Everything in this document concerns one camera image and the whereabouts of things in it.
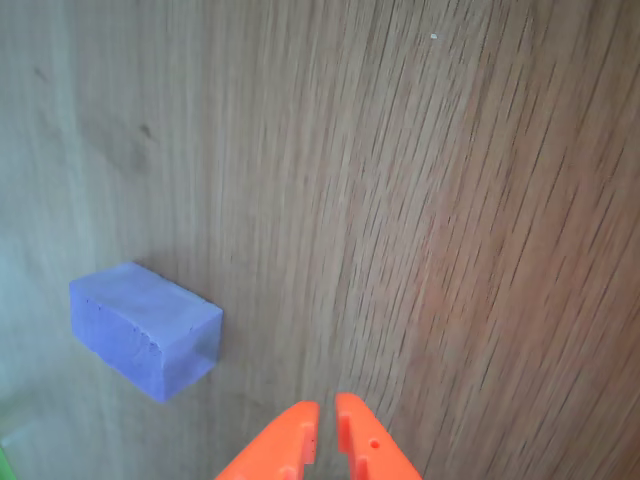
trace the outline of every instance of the orange plastic claw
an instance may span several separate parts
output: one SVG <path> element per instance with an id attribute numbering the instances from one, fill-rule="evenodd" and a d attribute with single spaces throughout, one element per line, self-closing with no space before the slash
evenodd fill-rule
<path id="1" fill-rule="evenodd" d="M 338 449 L 349 457 L 351 480 L 421 480 L 420 474 L 359 397 L 336 396 Z"/>
<path id="2" fill-rule="evenodd" d="M 217 480 L 302 480 L 316 457 L 318 411 L 300 402 L 271 422 L 225 468 Z"/>

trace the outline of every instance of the purple foam cube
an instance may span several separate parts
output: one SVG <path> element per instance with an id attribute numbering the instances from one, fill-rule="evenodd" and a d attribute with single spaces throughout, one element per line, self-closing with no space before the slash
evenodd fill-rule
<path id="1" fill-rule="evenodd" d="M 135 263 L 74 280 L 74 335 L 159 402 L 216 363 L 222 310 Z"/>

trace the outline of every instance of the wooden surface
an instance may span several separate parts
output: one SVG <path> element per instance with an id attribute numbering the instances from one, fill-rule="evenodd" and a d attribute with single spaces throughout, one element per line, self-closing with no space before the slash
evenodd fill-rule
<path id="1" fill-rule="evenodd" d="M 309 399 L 346 478 L 348 390 L 425 478 L 638 478 L 639 65 L 637 0 L 0 0 L 17 477 L 209 479 Z M 131 259 L 225 310 L 167 405 L 70 332 Z"/>

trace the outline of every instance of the foam block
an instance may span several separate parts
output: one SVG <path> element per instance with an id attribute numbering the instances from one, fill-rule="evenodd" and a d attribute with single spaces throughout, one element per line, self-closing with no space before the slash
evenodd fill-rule
<path id="1" fill-rule="evenodd" d="M 75 336 L 159 402 L 216 363 L 222 310 L 135 263 L 69 285 Z"/>

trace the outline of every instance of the green object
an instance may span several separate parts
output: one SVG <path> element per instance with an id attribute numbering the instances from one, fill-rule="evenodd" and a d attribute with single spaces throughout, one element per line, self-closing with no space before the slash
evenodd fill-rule
<path id="1" fill-rule="evenodd" d="M 16 480 L 2 449 L 0 449 L 0 480 Z"/>

